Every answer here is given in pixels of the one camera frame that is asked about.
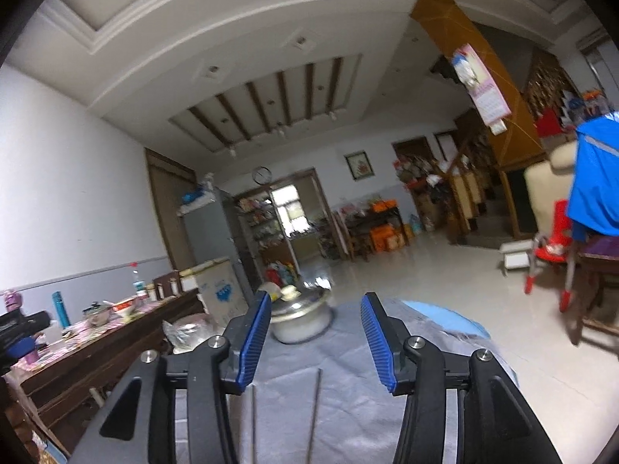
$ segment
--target blue gripper pad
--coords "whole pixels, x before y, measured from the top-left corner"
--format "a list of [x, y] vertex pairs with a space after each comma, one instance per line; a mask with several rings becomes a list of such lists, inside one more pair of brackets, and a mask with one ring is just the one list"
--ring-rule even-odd
[[397, 387], [397, 380], [395, 379], [393, 354], [385, 333], [381, 328], [377, 312], [385, 314], [385, 310], [380, 304], [378, 297], [375, 294], [365, 294], [361, 299], [361, 323], [363, 324], [363, 330], [368, 340], [369, 349], [372, 352], [378, 378], [390, 393], [394, 393], [395, 387]]
[[250, 329], [246, 334], [245, 342], [239, 353], [238, 375], [236, 383], [241, 392], [254, 380], [258, 360], [262, 352], [264, 339], [267, 336], [270, 323], [271, 299], [268, 293], [260, 291], [256, 294], [258, 302], [252, 305], [245, 315], [245, 319], [252, 318]]

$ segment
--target white step stool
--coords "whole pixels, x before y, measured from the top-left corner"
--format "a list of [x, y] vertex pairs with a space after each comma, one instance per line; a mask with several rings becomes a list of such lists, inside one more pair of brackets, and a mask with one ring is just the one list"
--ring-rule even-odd
[[530, 265], [528, 252], [533, 249], [533, 240], [506, 242], [501, 245], [499, 251], [503, 255], [503, 275], [507, 277], [507, 271], [512, 268], [525, 268]]

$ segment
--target blue logo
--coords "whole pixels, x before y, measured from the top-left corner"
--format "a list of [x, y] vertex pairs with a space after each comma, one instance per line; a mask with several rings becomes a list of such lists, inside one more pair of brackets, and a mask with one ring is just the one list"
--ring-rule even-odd
[[227, 284], [224, 287], [217, 290], [215, 293], [217, 295], [217, 299], [221, 302], [227, 302], [230, 300], [230, 295], [232, 294], [232, 285]]

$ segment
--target floor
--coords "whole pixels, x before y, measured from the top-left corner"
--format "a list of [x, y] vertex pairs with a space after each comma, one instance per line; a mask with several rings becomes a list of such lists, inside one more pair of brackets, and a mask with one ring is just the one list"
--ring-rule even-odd
[[[574, 347], [566, 334], [572, 314], [558, 311], [564, 274], [543, 271], [526, 296], [525, 274], [512, 271], [504, 277], [498, 262], [497, 251], [450, 246], [441, 232], [433, 232], [369, 262], [317, 262], [305, 266], [304, 275], [328, 278], [334, 303], [375, 291], [447, 307], [480, 322], [516, 371], [522, 393], [564, 464], [590, 464], [619, 425], [619, 343], [585, 330], [586, 340]], [[578, 272], [576, 288], [587, 288]], [[616, 310], [613, 297], [606, 298], [602, 312]]]

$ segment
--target orange wooden pillar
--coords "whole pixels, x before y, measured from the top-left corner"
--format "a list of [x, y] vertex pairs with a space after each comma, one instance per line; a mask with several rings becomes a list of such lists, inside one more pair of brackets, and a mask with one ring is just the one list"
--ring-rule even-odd
[[512, 114], [504, 119], [506, 132], [488, 136], [499, 170], [542, 155], [544, 148], [525, 100], [490, 44], [456, 2], [417, 0], [410, 16], [423, 26], [447, 58], [451, 58], [456, 49], [470, 44], [501, 90]]

